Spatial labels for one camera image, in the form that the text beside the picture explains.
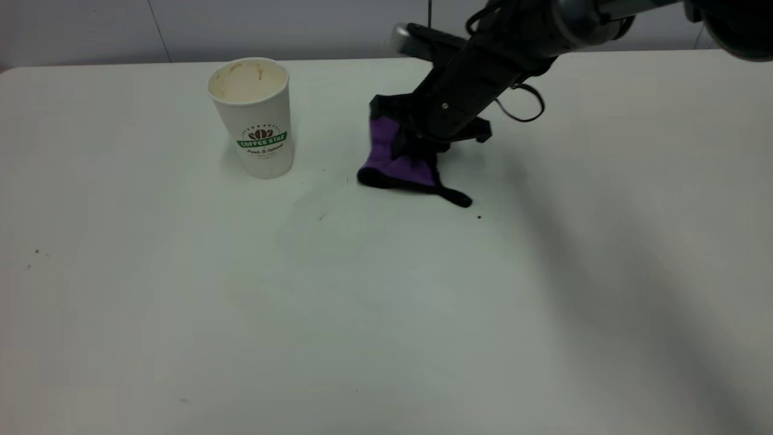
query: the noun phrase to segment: paper cup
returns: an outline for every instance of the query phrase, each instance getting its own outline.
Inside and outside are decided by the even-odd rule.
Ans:
[[[251,176],[275,178],[292,166],[289,84],[287,70],[263,57],[226,63],[207,81],[207,94]]]

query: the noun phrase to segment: white wall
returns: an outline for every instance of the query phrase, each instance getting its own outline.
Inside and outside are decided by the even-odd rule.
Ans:
[[[172,62],[389,55],[396,22],[424,22],[426,0],[150,0]]]
[[[484,4],[434,0],[433,27],[464,35],[466,19]],[[243,56],[384,57],[396,22],[425,24],[427,0],[3,0],[0,70]],[[678,4],[641,14],[624,39],[597,50],[711,46]]]
[[[0,1],[0,70],[167,61],[147,0]]]

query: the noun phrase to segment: cup logo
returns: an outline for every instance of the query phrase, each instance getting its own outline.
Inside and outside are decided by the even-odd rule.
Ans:
[[[237,140],[237,143],[242,148],[257,148],[283,142],[287,138],[287,132],[280,133],[276,125],[263,124],[244,129],[241,140]]]

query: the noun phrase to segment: black cable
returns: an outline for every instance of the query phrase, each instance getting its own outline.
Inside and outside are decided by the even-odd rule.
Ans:
[[[531,95],[534,95],[536,99],[540,102],[541,110],[540,110],[540,113],[534,118],[521,119],[511,114],[510,112],[508,112],[507,109],[505,109],[505,106],[502,105],[502,103],[499,101],[498,98],[495,99],[494,101],[496,102],[496,104],[499,104],[499,108],[501,108],[502,111],[505,112],[505,115],[509,116],[511,119],[515,119],[518,122],[531,122],[539,118],[540,116],[542,116],[543,113],[545,113],[545,100],[542,98],[542,95],[540,95],[540,92],[537,89],[525,83],[515,84],[511,86],[510,89],[523,89],[524,91],[529,92]]]
[[[635,19],[636,19],[636,15],[623,18],[622,20],[623,23],[620,25],[620,31],[618,32],[617,35],[615,35],[614,38],[612,38],[612,40],[616,41],[622,38],[623,36],[625,36],[625,34],[628,33],[628,31],[631,29],[631,26],[633,26],[633,22]]]
[[[475,14],[473,14],[470,19],[467,20],[465,23],[465,29],[467,30],[467,33],[470,34],[470,36],[475,35],[475,31],[472,30],[472,25],[475,24],[475,22],[479,21],[486,15],[494,12],[495,10],[502,8],[503,6],[507,5],[508,3],[512,3],[515,0],[499,0],[498,2],[493,2],[491,5],[488,5],[484,7],[483,9],[477,11]]]

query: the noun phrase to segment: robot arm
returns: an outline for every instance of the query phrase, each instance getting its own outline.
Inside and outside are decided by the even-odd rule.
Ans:
[[[434,68],[412,94],[376,96],[371,114],[400,123],[393,156],[443,152],[465,139],[484,142],[491,130],[477,115],[503,91],[544,74],[561,54],[624,36],[635,14],[678,1],[489,0],[467,21],[467,40],[415,24],[398,26],[397,49]],[[685,0],[685,8],[689,20],[705,21],[733,55],[773,60],[769,2]]]

